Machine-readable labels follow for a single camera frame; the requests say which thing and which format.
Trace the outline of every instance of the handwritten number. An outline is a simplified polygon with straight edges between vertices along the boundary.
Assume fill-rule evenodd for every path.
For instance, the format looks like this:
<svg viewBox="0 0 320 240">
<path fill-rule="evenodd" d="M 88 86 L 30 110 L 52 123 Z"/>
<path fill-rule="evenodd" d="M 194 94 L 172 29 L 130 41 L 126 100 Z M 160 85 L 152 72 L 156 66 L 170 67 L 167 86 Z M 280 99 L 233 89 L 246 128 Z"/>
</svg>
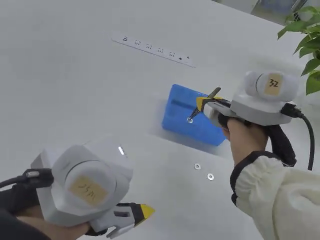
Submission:
<svg viewBox="0 0 320 240">
<path fill-rule="evenodd" d="M 278 87 L 279 87 L 279 86 L 278 86 L 278 84 L 279 84 L 279 82 L 278 82 L 278 81 L 273 80 L 273 79 L 270 79 L 270 85 L 269 85 L 269 87 L 275 87 L 275 88 L 278 88 Z"/>
</svg>

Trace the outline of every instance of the blue box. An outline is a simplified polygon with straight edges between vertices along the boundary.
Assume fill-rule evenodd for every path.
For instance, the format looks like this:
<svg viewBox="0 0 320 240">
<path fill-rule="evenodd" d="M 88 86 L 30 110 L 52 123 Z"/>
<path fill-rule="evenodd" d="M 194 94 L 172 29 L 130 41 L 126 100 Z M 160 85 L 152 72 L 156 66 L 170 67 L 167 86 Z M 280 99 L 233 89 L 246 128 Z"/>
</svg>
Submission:
<svg viewBox="0 0 320 240">
<path fill-rule="evenodd" d="M 196 108 L 196 98 L 207 96 L 207 94 L 184 86 L 172 85 L 165 107 L 162 127 L 165 130 L 189 136 L 206 144 L 220 145 L 226 139 L 222 129 L 213 125 L 203 113 L 194 117 L 193 123 L 187 121 L 187 117 Z"/>
</svg>

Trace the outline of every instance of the yellow sticker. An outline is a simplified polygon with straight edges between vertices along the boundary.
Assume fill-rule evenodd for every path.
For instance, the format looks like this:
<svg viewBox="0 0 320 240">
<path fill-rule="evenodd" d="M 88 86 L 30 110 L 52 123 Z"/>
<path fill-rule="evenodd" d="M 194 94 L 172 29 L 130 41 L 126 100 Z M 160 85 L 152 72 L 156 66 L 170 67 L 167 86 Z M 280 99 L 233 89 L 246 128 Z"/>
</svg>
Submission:
<svg viewBox="0 0 320 240">
<path fill-rule="evenodd" d="M 282 75 L 278 73 L 270 73 L 269 79 L 264 87 L 264 93 L 267 95 L 278 96 L 280 93 L 282 82 Z"/>
<path fill-rule="evenodd" d="M 100 204 L 108 195 L 105 189 L 86 176 L 79 176 L 69 191 L 92 206 Z"/>
</svg>

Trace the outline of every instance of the cuff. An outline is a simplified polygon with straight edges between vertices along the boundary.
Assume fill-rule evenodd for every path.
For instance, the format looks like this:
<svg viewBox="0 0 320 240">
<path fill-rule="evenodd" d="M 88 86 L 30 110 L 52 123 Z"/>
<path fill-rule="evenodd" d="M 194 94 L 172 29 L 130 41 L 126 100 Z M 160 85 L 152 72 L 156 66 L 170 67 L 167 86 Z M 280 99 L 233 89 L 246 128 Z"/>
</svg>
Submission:
<svg viewBox="0 0 320 240">
<path fill-rule="evenodd" d="M 279 157 L 275 154 L 273 154 L 272 152 L 269 151 L 253 151 L 252 153 L 250 153 L 246 158 L 244 158 L 241 162 L 239 162 L 233 169 L 232 174 L 230 176 L 230 185 L 233 191 L 233 195 L 231 196 L 231 200 L 234 203 L 234 205 L 236 205 L 237 202 L 237 195 L 236 195 L 236 182 L 237 179 L 240 175 L 240 173 L 242 172 L 242 170 L 254 163 L 259 157 L 261 156 L 265 156 L 267 158 L 275 158 L 275 159 L 279 159 Z"/>
</svg>

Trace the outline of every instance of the white power strip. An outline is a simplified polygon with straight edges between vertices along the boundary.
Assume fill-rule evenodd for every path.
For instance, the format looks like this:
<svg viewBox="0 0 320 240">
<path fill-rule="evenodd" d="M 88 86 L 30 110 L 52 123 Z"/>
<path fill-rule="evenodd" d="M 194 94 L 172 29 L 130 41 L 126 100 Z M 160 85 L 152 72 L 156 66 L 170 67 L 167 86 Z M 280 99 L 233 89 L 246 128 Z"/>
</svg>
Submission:
<svg viewBox="0 0 320 240">
<path fill-rule="evenodd" d="M 195 68 L 195 65 L 193 64 L 189 56 L 159 46 L 154 46 L 150 42 L 142 41 L 134 37 L 129 37 L 121 33 L 112 34 L 112 40 L 114 42 Z"/>
</svg>

